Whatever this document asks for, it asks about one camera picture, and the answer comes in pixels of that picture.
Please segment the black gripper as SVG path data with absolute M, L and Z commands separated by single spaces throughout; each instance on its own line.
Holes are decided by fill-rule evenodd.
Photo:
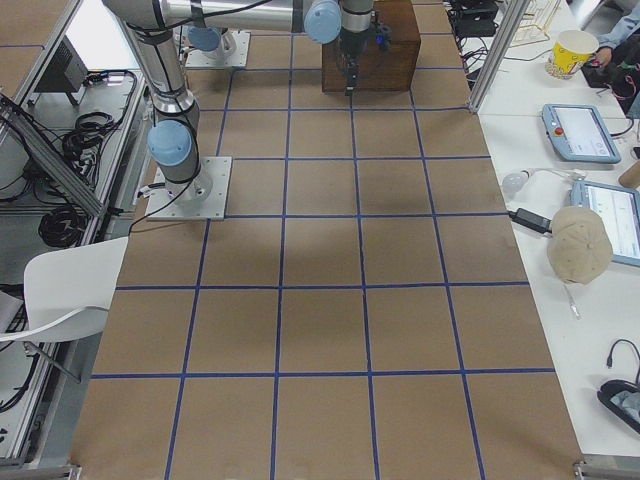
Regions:
M 336 62 L 345 77 L 344 95 L 353 95 L 359 61 L 373 42 L 381 51 L 390 47 L 390 27 L 383 23 L 378 13 L 343 13 L 338 37 Z

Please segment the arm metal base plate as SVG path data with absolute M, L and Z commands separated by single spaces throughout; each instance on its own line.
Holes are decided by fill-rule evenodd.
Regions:
M 152 221 L 211 219 L 222 221 L 226 214 L 232 158 L 205 156 L 201 170 L 185 193 L 169 183 L 149 194 L 145 214 Z
M 251 35 L 243 30 L 191 28 L 186 36 L 189 69 L 244 68 Z

